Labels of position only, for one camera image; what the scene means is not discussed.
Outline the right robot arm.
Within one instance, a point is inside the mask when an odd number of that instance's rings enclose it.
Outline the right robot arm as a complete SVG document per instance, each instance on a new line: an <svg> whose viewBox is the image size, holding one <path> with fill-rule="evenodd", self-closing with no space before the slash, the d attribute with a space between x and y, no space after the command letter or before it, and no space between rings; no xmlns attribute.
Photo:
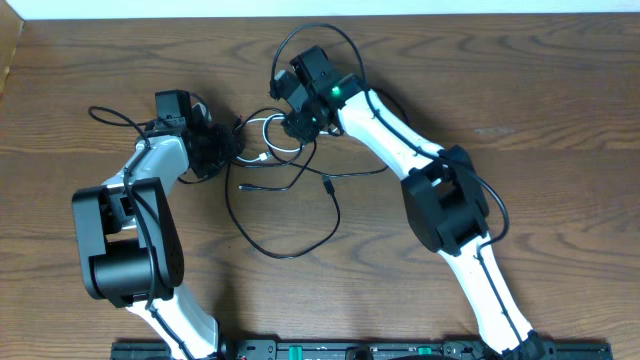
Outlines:
<svg viewBox="0 0 640 360"><path fill-rule="evenodd" d="M270 94L285 100L285 132L303 144L335 126L367 146L399 178L407 221L418 240L453 271L483 342L506 359L542 359L546 352L518 309L497 265L487 218L495 191L470 155L416 133L390 111L363 75L343 75L314 46L274 71Z"/></svg>

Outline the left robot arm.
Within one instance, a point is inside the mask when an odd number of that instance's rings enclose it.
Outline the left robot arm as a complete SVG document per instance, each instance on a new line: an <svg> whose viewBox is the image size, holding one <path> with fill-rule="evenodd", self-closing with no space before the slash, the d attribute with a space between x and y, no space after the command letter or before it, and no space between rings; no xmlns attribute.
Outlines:
<svg viewBox="0 0 640 360"><path fill-rule="evenodd" d="M72 197L83 283L92 298L139 316L161 338L115 342L112 358L234 359L236 344L184 282L168 196L187 172L197 184L217 176L240 146L197 94L161 91L155 103L156 117L144 124L122 119L139 134L131 158Z"/></svg>

